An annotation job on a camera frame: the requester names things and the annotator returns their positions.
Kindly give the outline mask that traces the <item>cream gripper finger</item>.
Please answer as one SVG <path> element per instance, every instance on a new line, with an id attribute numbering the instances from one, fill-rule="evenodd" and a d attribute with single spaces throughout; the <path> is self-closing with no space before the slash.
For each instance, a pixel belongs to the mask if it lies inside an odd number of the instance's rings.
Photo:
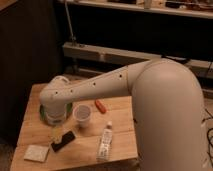
<path id="1" fill-rule="evenodd" d="M 62 125 L 56 125 L 52 128 L 52 141 L 55 144 L 59 144 L 62 142 L 62 136 L 63 136 L 63 126 Z"/>

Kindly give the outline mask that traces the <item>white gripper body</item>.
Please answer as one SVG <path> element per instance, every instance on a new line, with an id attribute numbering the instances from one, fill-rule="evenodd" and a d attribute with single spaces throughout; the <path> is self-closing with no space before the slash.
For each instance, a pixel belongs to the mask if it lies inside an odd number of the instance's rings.
<path id="1" fill-rule="evenodd" d="M 67 116 L 65 114 L 54 116 L 54 115 L 45 115 L 45 121 L 50 126 L 56 126 L 63 124 L 67 119 Z"/>

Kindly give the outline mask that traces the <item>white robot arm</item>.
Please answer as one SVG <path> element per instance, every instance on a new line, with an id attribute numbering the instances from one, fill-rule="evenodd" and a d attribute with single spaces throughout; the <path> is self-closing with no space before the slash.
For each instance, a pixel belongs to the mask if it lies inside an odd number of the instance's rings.
<path id="1" fill-rule="evenodd" d="M 57 76 L 40 93 L 50 122 L 62 123 L 71 102 L 128 96 L 141 171 L 210 171 L 201 86 L 184 65 L 149 60 L 71 84 Z"/>

